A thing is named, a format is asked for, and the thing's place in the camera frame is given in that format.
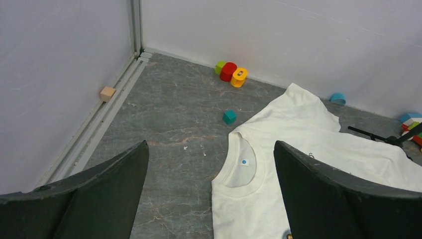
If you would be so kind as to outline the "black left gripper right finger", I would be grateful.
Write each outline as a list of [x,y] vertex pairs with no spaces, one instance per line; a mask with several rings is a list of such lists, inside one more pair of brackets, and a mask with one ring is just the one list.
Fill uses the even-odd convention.
[[293,238],[421,238],[420,192],[353,176],[283,141],[274,159]]

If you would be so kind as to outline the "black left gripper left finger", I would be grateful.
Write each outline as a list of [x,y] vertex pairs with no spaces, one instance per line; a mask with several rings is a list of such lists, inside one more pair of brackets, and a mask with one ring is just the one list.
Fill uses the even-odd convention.
[[146,141],[65,179],[0,197],[3,239],[127,239],[149,162]]

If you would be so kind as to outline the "white floral t-shirt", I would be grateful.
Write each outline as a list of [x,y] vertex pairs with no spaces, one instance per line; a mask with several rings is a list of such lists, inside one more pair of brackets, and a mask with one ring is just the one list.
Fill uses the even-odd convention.
[[212,181],[216,239],[281,239],[290,226],[280,189],[275,142],[360,178],[411,191],[422,168],[399,147],[340,132],[339,118],[311,92],[291,84],[228,135],[228,153]]

